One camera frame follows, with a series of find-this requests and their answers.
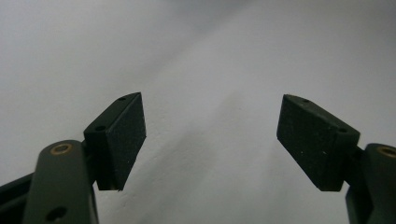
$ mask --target gray surface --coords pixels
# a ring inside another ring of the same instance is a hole
[[[101,223],[347,223],[276,141],[282,94],[396,146],[393,1],[1,1],[0,184],[142,91],[148,138]]]

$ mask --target white background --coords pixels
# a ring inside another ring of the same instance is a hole
[[[354,0],[0,1],[0,185],[141,91],[148,138],[110,223],[347,223],[276,140],[284,93],[396,146],[396,6]]]

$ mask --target black block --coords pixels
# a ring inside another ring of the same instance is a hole
[[[317,188],[341,189],[344,160],[356,149],[358,131],[304,98],[284,95],[276,135]]]
[[[146,138],[141,93],[116,100],[88,126],[84,136],[96,160],[99,189],[123,190]]]

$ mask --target black mechanical arm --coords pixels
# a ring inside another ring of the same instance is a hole
[[[140,92],[117,99],[84,136],[44,148],[33,174],[0,188],[1,224],[98,223],[92,184],[123,190],[146,138]]]
[[[358,148],[360,133],[318,105],[284,95],[277,138],[321,191],[349,185],[351,224],[396,223],[396,148]]]

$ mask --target brass screw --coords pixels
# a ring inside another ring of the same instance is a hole
[[[68,144],[68,143],[60,144],[56,147],[53,147],[50,150],[50,154],[52,154],[54,156],[59,156],[59,155],[69,152],[72,148],[73,148],[73,146],[71,144]]]
[[[396,159],[396,149],[393,147],[379,147],[377,150],[387,157]]]

